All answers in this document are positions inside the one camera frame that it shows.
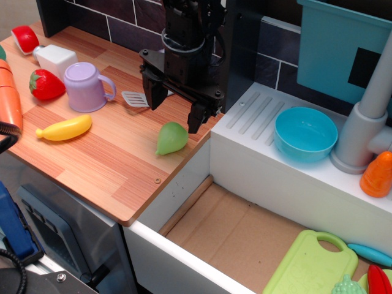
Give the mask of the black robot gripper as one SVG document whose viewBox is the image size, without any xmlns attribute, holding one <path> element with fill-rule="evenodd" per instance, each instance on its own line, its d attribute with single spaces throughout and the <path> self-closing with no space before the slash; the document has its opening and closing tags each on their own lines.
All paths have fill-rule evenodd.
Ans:
<svg viewBox="0 0 392 294">
<path fill-rule="evenodd" d="M 224 46 L 219 32 L 202 37 L 200 43 L 187 46 L 162 31 L 164 49 L 162 52 L 142 49 L 143 60 L 140 72 L 146 100 L 152 110 L 158 108 L 171 91 L 192 102 L 188 114 L 188 133 L 196 134 L 200 126 L 211 115 L 222 109 L 224 92 L 210 74 L 213 67 L 219 67 L 225 56 L 214 60 L 215 43 Z"/>
</svg>

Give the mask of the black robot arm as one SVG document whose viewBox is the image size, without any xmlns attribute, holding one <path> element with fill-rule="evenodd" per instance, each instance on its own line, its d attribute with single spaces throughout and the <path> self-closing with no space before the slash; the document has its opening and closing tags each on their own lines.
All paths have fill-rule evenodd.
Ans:
<svg viewBox="0 0 392 294">
<path fill-rule="evenodd" d="M 226 8 L 220 1 L 164 1 L 165 27 L 162 52 L 143 49 L 140 72 L 149 107 L 155 110 L 173 92 L 191 102 L 188 132 L 196 134 L 210 117 L 220 113 L 224 92 L 210 74 L 225 56 L 214 61 L 216 43 L 224 48 L 219 32 Z"/>
</svg>

